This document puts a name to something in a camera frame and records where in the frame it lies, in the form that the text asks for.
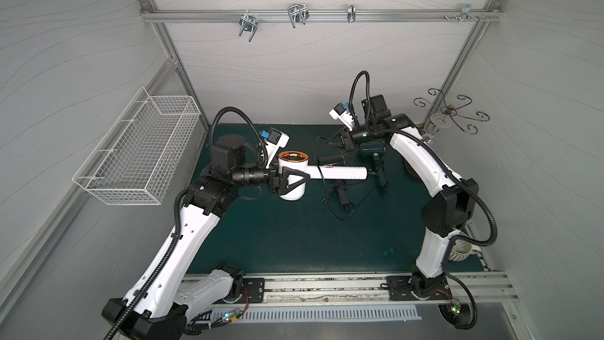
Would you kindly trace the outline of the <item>green hair dryer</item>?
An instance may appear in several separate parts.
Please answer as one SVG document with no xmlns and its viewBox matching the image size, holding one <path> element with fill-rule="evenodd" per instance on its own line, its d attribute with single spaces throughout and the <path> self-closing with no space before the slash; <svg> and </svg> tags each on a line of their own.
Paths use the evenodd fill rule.
<svg viewBox="0 0 604 340">
<path fill-rule="evenodd" d="M 383 193 L 388 190 L 388 181 L 385 176 L 384 157 L 386 145 L 383 141 L 372 141 L 361 143 L 358 146 L 360 157 L 370 158 L 373 162 L 374 175 L 377 178 L 377 185 Z"/>
</svg>

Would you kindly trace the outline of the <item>white hair dryer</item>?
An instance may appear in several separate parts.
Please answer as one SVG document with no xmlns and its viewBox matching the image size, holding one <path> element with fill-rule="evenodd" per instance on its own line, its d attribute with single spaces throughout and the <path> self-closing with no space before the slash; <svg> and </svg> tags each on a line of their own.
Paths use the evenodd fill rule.
<svg viewBox="0 0 604 340">
<path fill-rule="evenodd" d="M 278 155 L 278 172 L 280 174 L 283 168 L 294 168 L 306 171 L 311 177 L 310 180 L 365 180 L 368 176 L 368 171 L 365 167 L 310 165 L 308 155 L 297 151 L 284 151 Z M 293 183 L 299 179 L 300 177 L 291 176 L 289 182 Z M 302 197 L 303 196 L 280 196 L 280 198 L 286 201 L 297 201 Z"/>
</svg>

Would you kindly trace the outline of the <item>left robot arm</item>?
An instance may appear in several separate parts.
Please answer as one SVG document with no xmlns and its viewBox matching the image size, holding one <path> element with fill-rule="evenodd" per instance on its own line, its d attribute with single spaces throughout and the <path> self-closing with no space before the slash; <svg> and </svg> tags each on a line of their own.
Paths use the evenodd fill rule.
<svg viewBox="0 0 604 340">
<path fill-rule="evenodd" d="M 240 116 L 256 136 L 256 162 L 246 161 L 246 140 L 239 135 L 215 136 L 227 113 Z M 236 107 L 221 109 L 208 133 L 210 162 L 197 180 L 176 196 L 174 228 L 135 286 L 123 298 L 110 299 L 102 311 L 111 327 L 105 338 L 180 339 L 197 336 L 240 319 L 244 309 L 214 321 L 205 320 L 215 302 L 250 302 L 244 274 L 229 264 L 219 264 L 208 276 L 182 289 L 182 278 L 204 241 L 217 227 L 242 187 L 267 187 L 285 200 L 295 201 L 311 179 L 308 155 L 287 151 L 288 136 L 275 129 L 259 132 Z"/>
</svg>

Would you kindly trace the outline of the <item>grey hair dryer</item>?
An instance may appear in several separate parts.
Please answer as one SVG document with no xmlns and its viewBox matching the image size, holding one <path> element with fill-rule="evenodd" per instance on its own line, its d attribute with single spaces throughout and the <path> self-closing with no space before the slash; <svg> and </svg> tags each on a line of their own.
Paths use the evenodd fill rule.
<svg viewBox="0 0 604 340">
<path fill-rule="evenodd" d="M 342 154 L 318 157 L 317 163 L 319 165 L 325 166 L 346 166 L 346 161 L 344 159 L 344 155 Z M 349 197 L 347 195 L 346 182 L 342 179 L 332 179 L 330 181 L 330 188 L 327 188 L 327 186 L 325 186 L 325 189 L 326 195 L 322 201 L 324 204 L 327 205 L 330 213 L 336 217 L 336 214 L 330 208 L 330 200 L 332 196 L 336 194 L 341 208 L 344 209 L 345 212 L 347 212 L 348 216 L 350 216 L 354 209 L 354 204 L 350 202 Z"/>
</svg>

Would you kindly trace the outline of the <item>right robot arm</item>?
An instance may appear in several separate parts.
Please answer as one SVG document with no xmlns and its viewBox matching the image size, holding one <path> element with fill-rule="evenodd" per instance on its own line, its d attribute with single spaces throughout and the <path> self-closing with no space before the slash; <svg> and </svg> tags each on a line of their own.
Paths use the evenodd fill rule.
<svg viewBox="0 0 604 340">
<path fill-rule="evenodd" d="M 371 95 L 371 78 L 361 71 L 357 80 L 365 80 L 362 102 L 364 121 L 358 118 L 353 101 L 336 106 L 334 119 L 345 125 L 341 142 L 346 150 L 369 141 L 387 141 L 418 175 L 431 196 L 421 211 L 426 231 L 415 269 L 406 288 L 419 300 L 434 294 L 448 273 L 448 257 L 457 241 L 479 247 L 492 245 L 498 236 L 495 218 L 478 195 L 478 184 L 463 179 L 450 169 L 422 137 L 416 125 L 404 114 L 393 116 L 382 96 Z M 462 234 L 462 228 L 479 206 L 489 223 L 489 237 L 472 239 Z"/>
</svg>

